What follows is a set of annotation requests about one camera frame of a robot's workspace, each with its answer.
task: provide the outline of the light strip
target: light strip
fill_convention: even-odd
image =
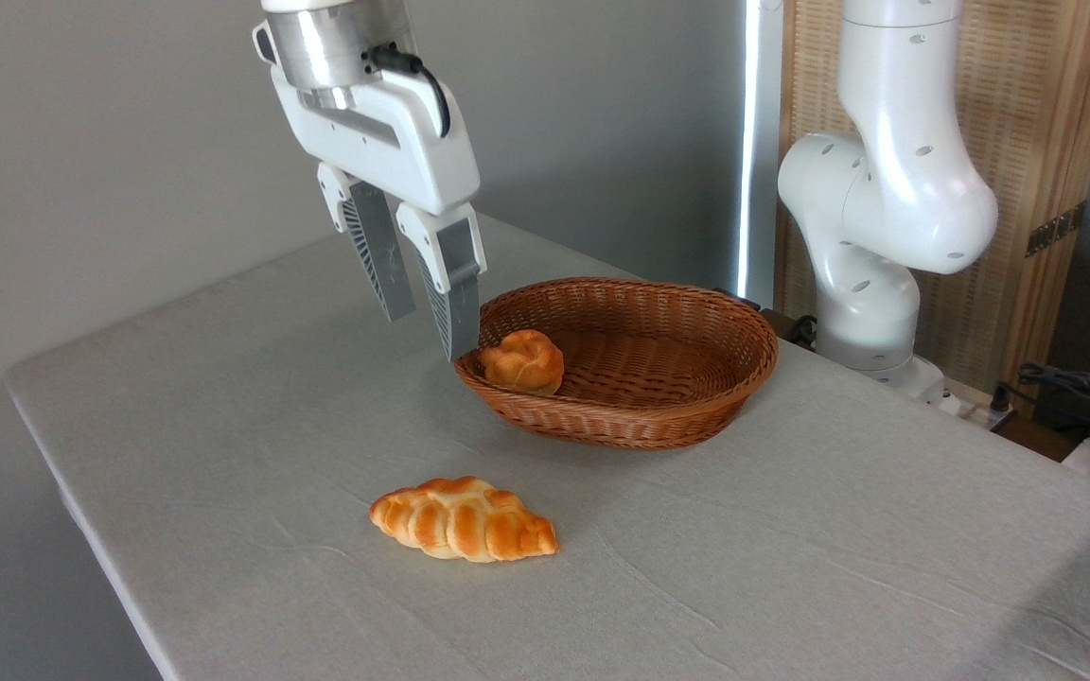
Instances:
[[[744,0],[743,89],[742,89],[742,171],[739,190],[739,269],[735,294],[748,294],[748,268],[751,251],[751,178],[756,158],[756,99],[760,78],[760,1]]]

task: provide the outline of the bread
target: bread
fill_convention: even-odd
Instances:
[[[498,348],[482,350],[485,379],[508,391],[553,396],[562,385],[562,352],[532,328],[507,335]]]
[[[558,550],[553,522],[524,509],[513,491],[473,476],[390,491],[373,503],[368,518],[403,547],[437,559],[494,562]]]

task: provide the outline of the oval basket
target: oval basket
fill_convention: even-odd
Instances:
[[[535,328],[566,362],[542,398],[485,381],[479,355]],[[710,439],[776,366],[776,335],[741,301],[675,283],[606,277],[542,281],[482,305],[479,348],[455,362],[462,381],[528,430],[610,448],[683,448]]]

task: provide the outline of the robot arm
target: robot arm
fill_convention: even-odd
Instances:
[[[838,94],[859,134],[806,135],[778,190],[806,239],[818,352],[931,404],[943,375],[915,357],[920,290],[990,244],[998,207],[957,127],[965,0],[844,0]]]
[[[263,0],[255,50],[298,142],[319,159],[336,229],[355,244],[389,319],[414,309],[398,231],[419,252],[449,358],[477,344],[485,255],[470,198],[479,189],[451,92],[412,54],[403,0]]]

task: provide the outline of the black cable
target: black cable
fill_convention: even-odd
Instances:
[[[1042,406],[1042,409],[1044,409],[1045,411],[1059,415],[1059,417],[1073,419],[1078,423],[1087,424],[1087,426],[1090,426],[1090,418],[1086,417],[1086,415],[1071,413],[1063,409],[1059,409],[1059,406],[1047,404],[1045,400],[1038,400],[1038,398],[1033,398],[1032,396],[1026,396],[1025,392],[1017,391],[1016,388],[1013,388],[1010,384],[998,384],[998,386],[1003,388],[1004,391],[1007,391],[1007,393],[1010,393],[1010,396],[1016,396],[1021,400],[1030,402],[1033,405]]]
[[[440,108],[440,137],[448,137],[448,131],[453,127],[453,115],[448,110],[448,99],[445,98],[445,89],[440,87],[440,82],[436,81],[436,76],[428,72],[427,66],[423,65],[423,61],[420,61],[420,73],[423,77],[427,78],[428,85],[432,85],[432,92],[436,94],[436,105]]]
[[[790,343],[814,344],[814,337],[818,337],[819,319],[814,315],[801,315],[797,321],[792,323],[792,329],[785,337],[785,341]]]
[[[388,47],[373,47],[372,50],[360,56],[363,60],[371,58],[377,69],[389,69],[408,75],[421,75],[432,86],[432,92],[436,95],[436,107],[440,109],[440,137],[448,137],[448,131],[453,127],[453,115],[448,110],[448,98],[445,97],[445,89],[440,82],[436,81],[427,66],[423,65],[423,60],[410,52],[399,52],[398,45],[390,44]]]
[[[1063,370],[1037,362],[1026,362],[1017,368],[1016,374],[1021,385],[1046,385],[1090,402],[1090,374],[1086,372]]]

